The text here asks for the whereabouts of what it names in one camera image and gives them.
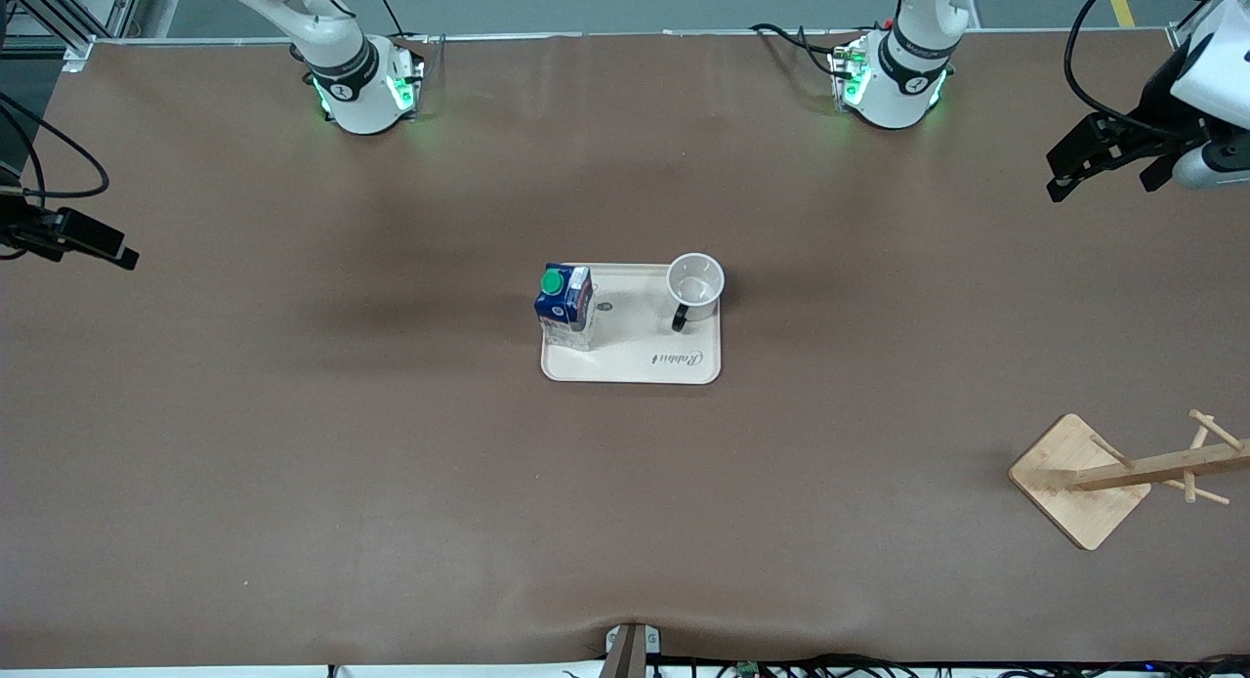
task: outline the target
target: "floor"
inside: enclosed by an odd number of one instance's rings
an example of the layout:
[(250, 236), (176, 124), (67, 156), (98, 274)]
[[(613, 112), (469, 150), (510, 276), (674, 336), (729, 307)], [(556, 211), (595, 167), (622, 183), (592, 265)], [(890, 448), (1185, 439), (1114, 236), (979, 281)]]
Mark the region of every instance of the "floor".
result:
[[(152, 0), (136, 31), (160, 38), (266, 38), (279, 31), (232, 0)], [(345, 0), (366, 31), (390, 33), (380, 0)], [(886, 18), (894, 0), (390, 0), (405, 29), (424, 34), (634, 34), (662, 29), (745, 29), (762, 20), (785, 28), (848, 29)], [(1084, 0), (976, 0), (982, 28), (1068, 28)], [(1098, 3), (1088, 26), (1164, 26), (1189, 0), (1126, 0), (1120, 11)], [(48, 60), (4, 60), (0, 85), (42, 109), (56, 81)], [(21, 163), (10, 130), (0, 160)]]

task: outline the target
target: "black cup handle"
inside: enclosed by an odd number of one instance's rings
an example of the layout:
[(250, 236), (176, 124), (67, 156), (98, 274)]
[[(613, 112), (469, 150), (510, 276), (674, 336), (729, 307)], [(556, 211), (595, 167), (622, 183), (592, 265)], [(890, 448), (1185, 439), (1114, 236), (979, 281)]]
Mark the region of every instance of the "black cup handle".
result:
[(686, 326), (686, 313), (690, 308), (686, 305), (678, 305), (678, 313), (672, 315), (672, 330), (681, 331)]

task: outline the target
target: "tray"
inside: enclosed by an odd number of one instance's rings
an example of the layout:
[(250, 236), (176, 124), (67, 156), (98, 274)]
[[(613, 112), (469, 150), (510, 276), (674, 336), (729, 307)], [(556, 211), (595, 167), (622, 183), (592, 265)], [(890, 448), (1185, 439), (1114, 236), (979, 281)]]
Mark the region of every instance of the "tray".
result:
[(668, 265), (589, 265), (595, 285), (589, 352), (542, 340), (542, 372), (560, 382), (706, 385), (720, 375), (720, 306), (711, 318), (672, 330)]

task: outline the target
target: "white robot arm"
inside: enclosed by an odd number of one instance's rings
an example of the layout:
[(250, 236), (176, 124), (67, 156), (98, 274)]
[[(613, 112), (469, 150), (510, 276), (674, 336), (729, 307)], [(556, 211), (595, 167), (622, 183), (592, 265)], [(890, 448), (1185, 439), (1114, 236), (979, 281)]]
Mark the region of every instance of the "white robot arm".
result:
[(238, 1), (290, 36), (345, 131), (378, 134), (415, 113), (424, 64), (388, 38), (365, 36), (335, 0)]
[(885, 129), (920, 121), (938, 104), (970, 10), (971, 0), (901, 0), (891, 28), (830, 55), (839, 105)]
[(1098, 100), (1046, 160), (1046, 189), (1062, 201), (1099, 171), (1155, 160), (1141, 171), (1148, 193), (1176, 180), (1218, 188), (1250, 180), (1250, 0), (1209, 0), (1178, 30), (1182, 43), (1120, 114)]

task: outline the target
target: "cup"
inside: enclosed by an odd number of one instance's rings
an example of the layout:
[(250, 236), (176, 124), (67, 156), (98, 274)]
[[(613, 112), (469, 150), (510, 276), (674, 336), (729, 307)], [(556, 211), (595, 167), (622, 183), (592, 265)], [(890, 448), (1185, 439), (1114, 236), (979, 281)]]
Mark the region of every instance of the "cup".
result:
[(669, 265), (669, 295), (678, 301), (672, 330), (681, 331), (686, 321), (699, 321), (716, 313), (725, 290), (725, 270), (710, 255), (688, 251)]

